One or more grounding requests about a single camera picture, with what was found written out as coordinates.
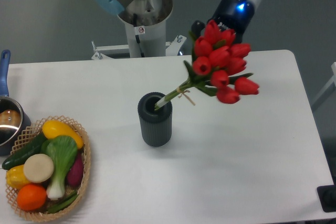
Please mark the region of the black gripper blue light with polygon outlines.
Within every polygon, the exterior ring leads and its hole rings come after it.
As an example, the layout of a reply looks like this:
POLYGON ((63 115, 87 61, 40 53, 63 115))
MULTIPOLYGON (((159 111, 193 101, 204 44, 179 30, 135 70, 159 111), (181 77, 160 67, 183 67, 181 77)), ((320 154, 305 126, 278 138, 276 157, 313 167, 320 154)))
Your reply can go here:
MULTIPOLYGON (((254 13, 255 8, 250 0, 221 0, 214 14, 206 23, 208 24, 211 20, 215 21, 221 31, 233 29, 236 34, 234 43, 240 44, 254 13)), ((196 20, 191 25, 193 39, 198 39, 204 28, 205 24, 196 20)))

